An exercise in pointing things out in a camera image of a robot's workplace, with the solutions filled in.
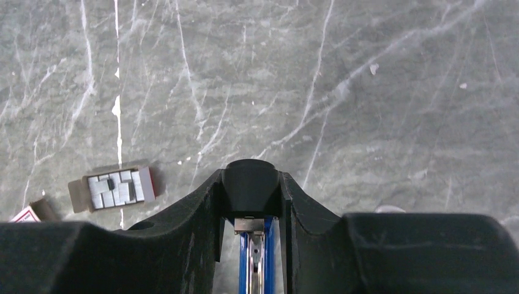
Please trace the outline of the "blue black stapler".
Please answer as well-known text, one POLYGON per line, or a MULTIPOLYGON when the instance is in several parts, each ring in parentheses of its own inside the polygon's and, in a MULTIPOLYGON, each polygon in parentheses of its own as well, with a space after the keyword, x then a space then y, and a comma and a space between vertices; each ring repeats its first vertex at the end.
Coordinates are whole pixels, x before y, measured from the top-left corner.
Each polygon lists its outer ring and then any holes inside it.
POLYGON ((222 171, 222 214, 240 237, 239 293, 275 292, 279 184, 278 170, 263 160, 237 160, 222 171))

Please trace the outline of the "red white staple box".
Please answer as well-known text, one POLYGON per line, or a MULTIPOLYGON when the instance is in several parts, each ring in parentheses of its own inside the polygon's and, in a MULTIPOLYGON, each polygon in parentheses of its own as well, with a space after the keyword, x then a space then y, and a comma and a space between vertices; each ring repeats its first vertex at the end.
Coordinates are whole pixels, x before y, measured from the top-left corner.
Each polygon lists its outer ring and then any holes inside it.
POLYGON ((50 204, 41 198, 23 208, 10 222, 49 222, 58 221, 50 204))

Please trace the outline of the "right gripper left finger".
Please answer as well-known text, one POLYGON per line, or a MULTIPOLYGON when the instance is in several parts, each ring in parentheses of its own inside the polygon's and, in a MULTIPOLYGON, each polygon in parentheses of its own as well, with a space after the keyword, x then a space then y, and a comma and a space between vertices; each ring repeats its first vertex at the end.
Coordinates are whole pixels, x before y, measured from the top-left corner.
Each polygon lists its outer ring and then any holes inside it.
POLYGON ((1 224, 2 293, 211 293, 220 172, 126 230, 89 222, 1 224))

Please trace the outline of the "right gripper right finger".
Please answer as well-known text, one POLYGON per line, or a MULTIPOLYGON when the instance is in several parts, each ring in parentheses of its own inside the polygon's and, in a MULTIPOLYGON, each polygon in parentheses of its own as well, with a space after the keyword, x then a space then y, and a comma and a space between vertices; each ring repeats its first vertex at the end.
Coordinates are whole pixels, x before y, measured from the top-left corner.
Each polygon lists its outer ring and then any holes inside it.
POLYGON ((481 214, 334 214, 280 174, 286 293, 517 293, 518 249, 481 214))

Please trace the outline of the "staple box tray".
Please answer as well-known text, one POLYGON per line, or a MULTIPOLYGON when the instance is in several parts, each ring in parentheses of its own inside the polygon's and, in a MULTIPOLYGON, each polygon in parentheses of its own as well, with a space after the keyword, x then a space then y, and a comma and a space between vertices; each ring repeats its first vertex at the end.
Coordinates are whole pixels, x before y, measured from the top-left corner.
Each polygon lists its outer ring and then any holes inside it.
POLYGON ((68 190, 75 213, 153 202, 157 196, 148 166, 86 175, 69 182, 68 190))

